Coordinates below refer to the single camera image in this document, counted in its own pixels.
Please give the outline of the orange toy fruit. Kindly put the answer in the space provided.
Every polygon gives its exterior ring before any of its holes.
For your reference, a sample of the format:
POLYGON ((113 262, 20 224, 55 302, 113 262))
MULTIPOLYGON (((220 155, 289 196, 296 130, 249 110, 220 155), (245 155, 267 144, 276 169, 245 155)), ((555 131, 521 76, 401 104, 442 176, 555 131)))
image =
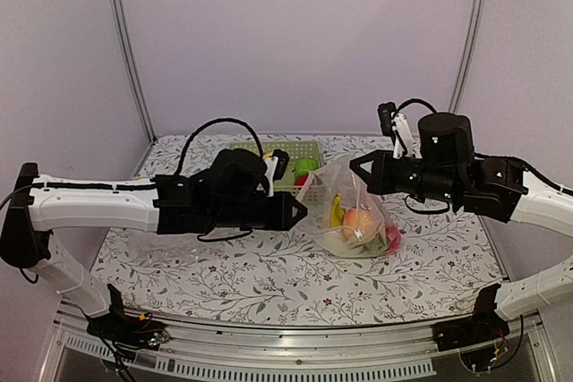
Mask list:
POLYGON ((351 208, 346 212, 344 218, 345 227, 350 227, 358 232, 366 232, 372 228, 374 220, 369 210, 363 208, 351 208))

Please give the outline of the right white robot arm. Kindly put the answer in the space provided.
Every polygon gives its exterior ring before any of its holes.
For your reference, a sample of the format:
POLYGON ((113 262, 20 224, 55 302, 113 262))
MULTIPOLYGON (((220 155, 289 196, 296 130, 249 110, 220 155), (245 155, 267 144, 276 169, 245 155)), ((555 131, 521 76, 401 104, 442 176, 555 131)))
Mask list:
MULTIPOLYGON (((431 113, 418 122, 420 157, 375 150, 350 161, 367 191, 435 199, 503 223, 516 222, 572 234, 572 191, 517 157, 475 153, 471 123, 463 115, 431 113)), ((437 323, 439 351, 492 341, 509 334, 509 322, 572 296, 572 260, 516 282, 480 290, 467 318, 437 323)))

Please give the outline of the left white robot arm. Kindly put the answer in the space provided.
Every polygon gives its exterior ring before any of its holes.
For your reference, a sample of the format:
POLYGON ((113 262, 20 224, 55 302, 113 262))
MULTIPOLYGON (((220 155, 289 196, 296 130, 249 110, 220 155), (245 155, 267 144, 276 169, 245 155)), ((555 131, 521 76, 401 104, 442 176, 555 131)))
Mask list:
POLYGON ((90 335, 130 350, 157 350, 169 338, 166 326, 151 315, 127 315, 120 292, 75 259, 56 230, 120 228, 198 239, 218 228, 234 228, 240 236, 287 231, 308 212, 291 193, 274 187, 287 162, 282 150, 265 158, 223 149, 209 168, 189 177, 174 173, 105 183, 56 178, 24 164, 1 205, 1 258, 45 279, 78 306, 90 335))

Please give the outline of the pink zip top bag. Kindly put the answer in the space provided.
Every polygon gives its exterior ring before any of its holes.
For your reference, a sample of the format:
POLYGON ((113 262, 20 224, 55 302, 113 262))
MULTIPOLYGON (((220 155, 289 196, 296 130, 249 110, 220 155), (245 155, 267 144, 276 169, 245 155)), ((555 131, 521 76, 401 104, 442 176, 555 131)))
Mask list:
POLYGON ((368 259, 392 254, 401 233, 380 197, 350 169, 350 155, 337 157, 309 173, 296 199, 308 209, 300 230, 340 258, 368 259))

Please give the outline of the yellow toy banana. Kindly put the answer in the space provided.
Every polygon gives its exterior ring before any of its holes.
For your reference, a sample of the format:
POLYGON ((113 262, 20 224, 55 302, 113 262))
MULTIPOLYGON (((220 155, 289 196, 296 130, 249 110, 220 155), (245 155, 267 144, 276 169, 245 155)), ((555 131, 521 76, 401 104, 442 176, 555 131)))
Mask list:
POLYGON ((329 212, 329 226, 331 228, 339 227, 344 224, 346 211, 341 206, 341 196, 337 193, 332 202, 329 212))

